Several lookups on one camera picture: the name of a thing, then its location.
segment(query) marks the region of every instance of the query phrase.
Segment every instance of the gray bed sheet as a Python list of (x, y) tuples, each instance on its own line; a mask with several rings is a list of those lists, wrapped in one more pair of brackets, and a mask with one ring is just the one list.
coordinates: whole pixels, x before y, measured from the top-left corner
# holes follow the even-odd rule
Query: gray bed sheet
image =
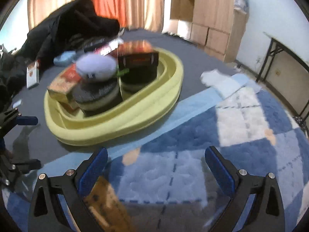
[[(175, 53), (183, 62), (184, 79), (179, 101), (190, 97), (205, 89), (200, 82), (200, 75), (204, 71), (218, 69), (226, 75), (234, 75), (233, 69), (208, 56), (202, 50), (189, 42), (168, 35), (135, 30), (125, 32), (124, 41), (148, 40), (153, 46), (164, 48)], [(19, 111), (25, 116), (36, 116), (39, 119), (37, 126), (16, 126), (4, 138), (7, 149), (14, 152), (18, 159), (39, 159), (42, 165), (60, 158), (72, 151), (78, 151), (81, 147), (73, 147), (62, 144), (48, 129), (44, 116), (44, 94), (47, 86), (63, 70), (61, 67), (51, 67), (45, 71), (40, 79), (40, 84), (32, 89), (23, 88), (13, 99), (13, 103), (22, 100)]]

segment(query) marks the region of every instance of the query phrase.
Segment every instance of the silver screw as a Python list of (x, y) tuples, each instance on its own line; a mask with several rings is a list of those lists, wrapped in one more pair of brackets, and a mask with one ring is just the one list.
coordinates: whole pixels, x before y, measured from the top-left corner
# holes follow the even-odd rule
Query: silver screw
[(41, 174), (39, 175), (39, 179), (42, 180), (42, 179), (44, 179), (44, 178), (45, 178), (45, 173), (41, 173)]
[(67, 172), (66, 172), (66, 175), (67, 176), (71, 176), (71, 175), (73, 175), (74, 174), (74, 170), (73, 169), (69, 169), (69, 170), (67, 170)]
[(274, 179), (275, 178), (275, 174), (274, 173), (269, 173), (268, 174), (269, 178)]
[(241, 175), (247, 175), (247, 171), (246, 171), (245, 169), (239, 170), (239, 173), (240, 173)]

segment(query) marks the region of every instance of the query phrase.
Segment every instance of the lavender round object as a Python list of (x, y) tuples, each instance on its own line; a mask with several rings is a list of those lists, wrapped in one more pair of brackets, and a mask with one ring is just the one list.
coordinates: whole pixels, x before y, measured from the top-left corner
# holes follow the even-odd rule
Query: lavender round object
[(117, 72), (117, 62), (109, 55), (87, 53), (76, 61), (76, 72), (87, 82), (104, 82)]

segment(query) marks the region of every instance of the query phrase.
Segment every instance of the yellow plastic basin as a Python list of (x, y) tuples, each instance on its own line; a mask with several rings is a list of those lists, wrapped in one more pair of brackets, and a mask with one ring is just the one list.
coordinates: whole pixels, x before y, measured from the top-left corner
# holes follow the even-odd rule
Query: yellow plastic basin
[(133, 95), (121, 91), (124, 101), (101, 114), (85, 117), (80, 109), (69, 113), (46, 91), (44, 111), (50, 131), (65, 144), (88, 146), (136, 132), (163, 117), (179, 97), (183, 66), (175, 54), (156, 50), (157, 79)]

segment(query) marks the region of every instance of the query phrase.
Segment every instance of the black lid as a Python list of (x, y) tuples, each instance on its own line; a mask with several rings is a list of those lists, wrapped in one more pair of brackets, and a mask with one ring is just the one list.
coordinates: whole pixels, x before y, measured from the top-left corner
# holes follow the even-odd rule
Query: black lid
[(118, 85), (117, 78), (99, 83), (80, 82), (72, 91), (77, 103), (90, 103), (108, 95)]

